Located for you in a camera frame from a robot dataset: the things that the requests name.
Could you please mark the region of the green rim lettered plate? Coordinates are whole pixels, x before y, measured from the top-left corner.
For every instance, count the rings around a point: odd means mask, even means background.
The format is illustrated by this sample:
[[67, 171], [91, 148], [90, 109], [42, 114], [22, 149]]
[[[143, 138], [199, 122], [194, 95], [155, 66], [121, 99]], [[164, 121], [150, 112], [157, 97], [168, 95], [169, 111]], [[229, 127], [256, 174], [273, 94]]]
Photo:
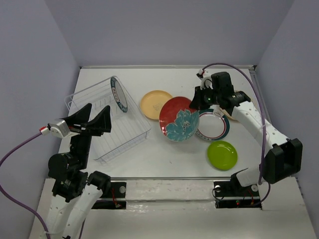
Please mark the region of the green rim lettered plate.
[[127, 103], [126, 95], [124, 93], [124, 90], [120, 82], [117, 80], [116, 77], [111, 77], [110, 85], [111, 85], [111, 90], [112, 90], [115, 102], [117, 103], [119, 109], [122, 112], [127, 113], [128, 103]]

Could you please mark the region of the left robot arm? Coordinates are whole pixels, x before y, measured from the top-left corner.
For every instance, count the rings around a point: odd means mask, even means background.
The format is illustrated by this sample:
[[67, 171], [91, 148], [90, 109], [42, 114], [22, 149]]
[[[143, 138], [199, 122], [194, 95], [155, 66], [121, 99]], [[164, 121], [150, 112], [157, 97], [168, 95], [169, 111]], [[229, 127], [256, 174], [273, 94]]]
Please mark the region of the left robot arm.
[[48, 177], [55, 180], [51, 205], [45, 220], [44, 234], [50, 239], [72, 239], [77, 236], [89, 210], [103, 193], [109, 191], [110, 176], [87, 168], [92, 137], [110, 133], [110, 106], [90, 119], [92, 104], [87, 103], [71, 116], [58, 119], [45, 128], [58, 138], [70, 138], [69, 151], [58, 153], [48, 161]]

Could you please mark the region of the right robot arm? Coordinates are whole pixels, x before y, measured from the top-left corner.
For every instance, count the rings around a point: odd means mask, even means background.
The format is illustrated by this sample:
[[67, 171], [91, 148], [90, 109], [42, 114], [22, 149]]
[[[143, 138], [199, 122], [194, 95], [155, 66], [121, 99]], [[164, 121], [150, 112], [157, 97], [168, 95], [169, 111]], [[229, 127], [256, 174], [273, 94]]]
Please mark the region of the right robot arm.
[[190, 108], [199, 111], [212, 105], [220, 106], [241, 123], [262, 148], [260, 164], [231, 175], [230, 181], [221, 187], [222, 191], [239, 192], [263, 182], [275, 184], [300, 171], [301, 141], [280, 133], [265, 119], [262, 108], [256, 108], [246, 93], [235, 91], [229, 73], [209, 75], [201, 69], [197, 76], [201, 84], [195, 87]]

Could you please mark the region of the red teal flower plate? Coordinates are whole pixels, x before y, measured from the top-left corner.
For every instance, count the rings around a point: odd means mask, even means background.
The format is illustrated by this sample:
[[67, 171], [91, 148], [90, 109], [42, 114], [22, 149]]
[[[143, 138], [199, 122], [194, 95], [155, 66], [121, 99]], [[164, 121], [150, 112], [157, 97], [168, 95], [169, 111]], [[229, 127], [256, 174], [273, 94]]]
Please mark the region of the red teal flower plate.
[[169, 140], [183, 142], [190, 139], [199, 126], [199, 111], [189, 107], [191, 100], [186, 97], [173, 97], [162, 107], [159, 125]]

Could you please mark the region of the yellow plate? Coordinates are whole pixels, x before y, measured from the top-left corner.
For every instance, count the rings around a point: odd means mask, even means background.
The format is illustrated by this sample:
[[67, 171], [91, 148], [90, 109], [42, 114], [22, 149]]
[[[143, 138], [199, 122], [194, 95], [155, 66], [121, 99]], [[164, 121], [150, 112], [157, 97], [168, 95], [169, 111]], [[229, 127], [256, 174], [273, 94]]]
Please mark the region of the yellow plate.
[[166, 91], [154, 90], [146, 93], [140, 102], [142, 113], [152, 120], [158, 120], [164, 104], [173, 96]]

